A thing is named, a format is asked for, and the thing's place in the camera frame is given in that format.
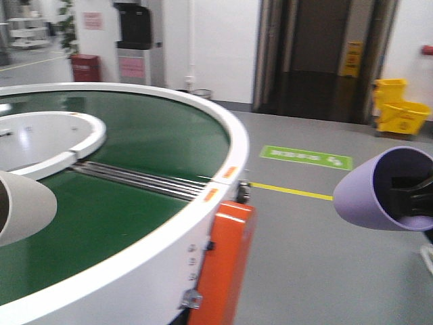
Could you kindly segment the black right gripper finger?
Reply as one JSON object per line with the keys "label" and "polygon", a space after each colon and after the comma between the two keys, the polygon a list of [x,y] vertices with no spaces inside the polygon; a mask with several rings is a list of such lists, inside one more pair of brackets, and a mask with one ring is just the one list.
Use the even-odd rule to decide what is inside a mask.
{"label": "black right gripper finger", "polygon": [[431,217],[432,177],[393,177],[390,210],[395,217]]}

